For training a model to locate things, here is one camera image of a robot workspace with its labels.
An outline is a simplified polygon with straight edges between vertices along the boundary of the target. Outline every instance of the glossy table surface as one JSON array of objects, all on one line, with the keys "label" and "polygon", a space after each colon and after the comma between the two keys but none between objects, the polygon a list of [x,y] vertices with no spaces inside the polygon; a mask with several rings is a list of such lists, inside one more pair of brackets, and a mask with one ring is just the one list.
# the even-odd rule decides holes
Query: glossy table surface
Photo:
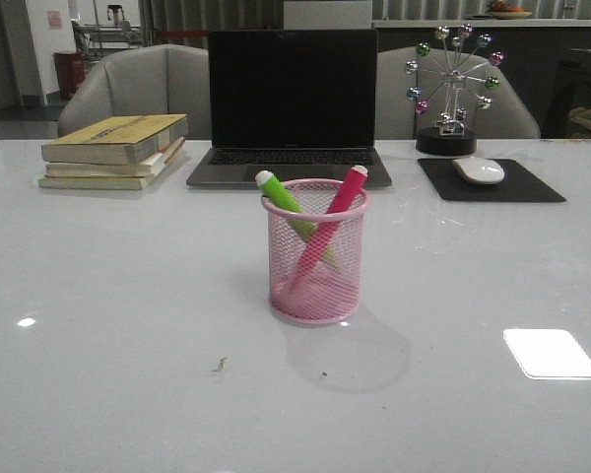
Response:
[{"label": "glossy table surface", "polygon": [[591,142],[479,143],[560,204],[443,201],[378,143],[361,306],[314,328],[269,308],[259,193],[185,185],[209,143],[138,192],[37,188],[42,143],[0,142],[0,471],[591,472],[591,379],[503,338],[591,359]]}]

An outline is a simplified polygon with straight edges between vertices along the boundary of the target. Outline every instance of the mouse pad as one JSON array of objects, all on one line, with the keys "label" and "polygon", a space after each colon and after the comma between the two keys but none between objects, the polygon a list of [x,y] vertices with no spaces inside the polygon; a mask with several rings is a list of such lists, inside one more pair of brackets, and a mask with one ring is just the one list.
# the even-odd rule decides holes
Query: mouse pad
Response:
[{"label": "mouse pad", "polygon": [[495,160],[505,177],[499,184],[471,184],[451,158],[420,158],[419,164],[444,200],[463,202],[565,202],[566,199],[514,160]]}]

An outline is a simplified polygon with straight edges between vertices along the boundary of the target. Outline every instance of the bowl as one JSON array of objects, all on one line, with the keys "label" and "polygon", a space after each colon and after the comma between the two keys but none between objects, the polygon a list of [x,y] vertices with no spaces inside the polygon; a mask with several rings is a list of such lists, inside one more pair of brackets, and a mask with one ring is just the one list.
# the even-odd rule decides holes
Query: bowl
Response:
[{"label": "bowl", "polygon": [[532,12],[489,12],[489,14],[500,20],[517,20],[528,18]]}]

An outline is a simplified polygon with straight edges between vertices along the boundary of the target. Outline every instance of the stack of books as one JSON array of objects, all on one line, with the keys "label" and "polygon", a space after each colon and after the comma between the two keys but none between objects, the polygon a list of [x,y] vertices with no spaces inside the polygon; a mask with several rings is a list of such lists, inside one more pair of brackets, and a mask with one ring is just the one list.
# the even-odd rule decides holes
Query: stack of books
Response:
[{"label": "stack of books", "polygon": [[112,116],[41,146],[39,187],[140,190],[183,148],[185,114]]}]

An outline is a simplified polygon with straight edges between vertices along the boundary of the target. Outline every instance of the floor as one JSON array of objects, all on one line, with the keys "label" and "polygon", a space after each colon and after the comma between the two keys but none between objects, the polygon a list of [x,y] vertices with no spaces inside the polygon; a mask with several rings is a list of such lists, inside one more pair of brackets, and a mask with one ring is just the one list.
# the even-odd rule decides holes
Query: floor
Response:
[{"label": "floor", "polygon": [[[108,55],[115,50],[107,50]],[[86,60],[86,76],[97,59]],[[12,106],[0,110],[0,140],[57,138],[57,118],[67,101],[48,106]]]}]

